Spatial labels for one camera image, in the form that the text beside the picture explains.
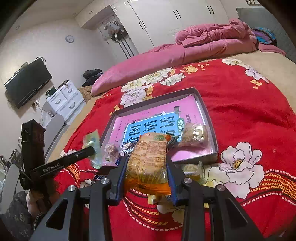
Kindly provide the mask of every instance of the black cabinet handle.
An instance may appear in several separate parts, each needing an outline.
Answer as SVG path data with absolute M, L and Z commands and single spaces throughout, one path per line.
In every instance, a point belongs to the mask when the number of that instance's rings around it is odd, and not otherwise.
M 181 18 L 181 16 L 180 16 L 180 13 L 178 12 L 178 10 L 176 10 L 176 11 L 177 11 L 177 13 L 178 13 L 179 17 Z
M 144 23 L 143 21 L 142 21 L 142 23 L 143 23 L 144 27 L 147 28 L 147 27 L 145 26 L 145 23 Z
M 139 22 L 139 24 L 140 24 L 140 22 Z M 144 30 L 141 24 L 140 24 L 140 26 L 141 26 L 142 30 Z
M 178 17 L 177 17 L 177 15 L 176 15 L 176 13 L 175 13 L 175 11 L 174 11 L 174 10 L 173 10 L 173 12 L 174 12 L 174 14 L 175 14 L 176 18 L 178 19 Z
M 215 13 L 214 13 L 214 10 L 212 9 L 212 6 L 211 6 L 211 5 L 210 5 L 210 8 L 211 8 L 211 10 L 212 10 L 213 14 L 215 14 Z
M 212 14 L 212 13 L 211 13 L 211 10 L 209 9 L 209 7 L 208 7 L 208 6 L 207 6 L 207 8 L 208 8 L 208 10 L 209 10 L 210 14 Z

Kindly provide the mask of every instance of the white drawer chest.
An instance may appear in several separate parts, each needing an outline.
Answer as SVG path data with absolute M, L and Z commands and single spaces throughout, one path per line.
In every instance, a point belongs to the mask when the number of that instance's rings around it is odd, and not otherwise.
M 82 94 L 71 81 L 63 85 L 46 102 L 50 105 L 51 111 L 64 117 L 65 123 L 70 125 L 75 117 L 85 106 Z

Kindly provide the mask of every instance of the pink bedding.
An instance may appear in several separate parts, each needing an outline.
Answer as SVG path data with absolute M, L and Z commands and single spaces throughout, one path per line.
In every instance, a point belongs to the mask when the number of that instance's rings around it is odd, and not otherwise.
M 95 82 L 91 94 L 98 95 L 172 66 L 249 53 L 256 50 L 256 42 L 249 26 L 238 19 L 223 25 L 190 26 L 176 34 L 176 45 L 158 46 L 111 67 Z

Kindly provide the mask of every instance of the brown snack package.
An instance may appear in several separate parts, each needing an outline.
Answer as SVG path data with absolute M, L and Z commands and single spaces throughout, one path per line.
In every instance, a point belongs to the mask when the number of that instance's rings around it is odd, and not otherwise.
M 170 195 L 166 172 L 165 134 L 148 132 L 137 142 L 126 169 L 126 190 L 150 195 Z
M 207 141 L 207 128 L 203 124 L 186 123 L 179 147 L 200 147 Z

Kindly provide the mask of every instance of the television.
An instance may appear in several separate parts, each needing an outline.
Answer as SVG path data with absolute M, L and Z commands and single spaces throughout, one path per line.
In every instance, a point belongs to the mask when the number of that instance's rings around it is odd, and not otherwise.
M 7 81 L 5 87 L 12 102 L 19 109 L 44 87 L 51 78 L 52 76 L 42 59 L 38 58 Z

